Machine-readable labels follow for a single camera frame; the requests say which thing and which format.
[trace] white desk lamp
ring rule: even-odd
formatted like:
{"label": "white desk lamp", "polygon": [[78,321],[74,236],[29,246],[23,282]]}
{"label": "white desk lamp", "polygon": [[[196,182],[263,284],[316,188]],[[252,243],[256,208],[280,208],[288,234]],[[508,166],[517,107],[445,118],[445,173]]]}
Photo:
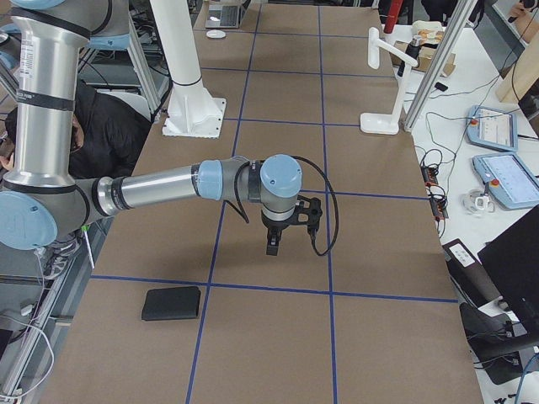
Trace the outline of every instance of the white desk lamp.
{"label": "white desk lamp", "polygon": [[393,53],[404,62],[403,76],[398,84],[398,93],[397,98],[395,99],[395,105],[393,106],[393,112],[391,114],[361,114],[360,126],[361,130],[366,133],[395,135],[398,132],[398,119],[400,118],[401,111],[403,109],[404,94],[406,93],[410,71],[412,70],[412,67],[416,67],[418,65],[418,61],[416,61],[412,56],[409,56],[397,49],[395,46],[389,45],[386,41],[381,40],[378,29],[371,27],[369,29],[368,62],[369,66],[373,69],[377,69],[380,66],[380,48]]}

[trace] robotic arm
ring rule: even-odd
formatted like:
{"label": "robotic arm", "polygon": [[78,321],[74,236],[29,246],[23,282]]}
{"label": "robotic arm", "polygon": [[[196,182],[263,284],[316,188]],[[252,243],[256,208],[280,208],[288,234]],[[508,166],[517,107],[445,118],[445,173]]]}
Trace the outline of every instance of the robotic arm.
{"label": "robotic arm", "polygon": [[290,225],[307,226],[311,239],[316,237],[320,200],[298,195],[302,171],[286,155],[264,162],[204,161],[114,180],[73,180],[67,167],[78,51],[92,35],[111,45],[122,41],[128,32],[127,1],[13,3],[19,8],[12,9],[12,18],[22,33],[18,142],[14,170],[4,175],[0,192],[0,242],[32,249],[122,210],[196,196],[236,200],[245,219],[242,200],[262,204],[269,255],[277,254],[281,233]]}

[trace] warning label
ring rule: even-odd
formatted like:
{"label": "warning label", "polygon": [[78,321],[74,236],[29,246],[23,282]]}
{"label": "warning label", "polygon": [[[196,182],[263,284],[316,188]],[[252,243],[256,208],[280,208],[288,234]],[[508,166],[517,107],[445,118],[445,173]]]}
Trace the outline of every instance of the warning label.
{"label": "warning label", "polygon": [[19,74],[24,78],[32,78],[34,76],[34,44],[31,40],[23,40],[21,42]]}

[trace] black wallet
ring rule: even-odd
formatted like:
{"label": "black wallet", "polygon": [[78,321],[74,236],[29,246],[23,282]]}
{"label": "black wallet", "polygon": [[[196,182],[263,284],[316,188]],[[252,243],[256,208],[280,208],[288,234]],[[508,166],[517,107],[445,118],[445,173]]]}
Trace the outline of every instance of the black wallet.
{"label": "black wallet", "polygon": [[142,320],[181,320],[199,315],[200,290],[196,286],[151,289],[146,293]]}

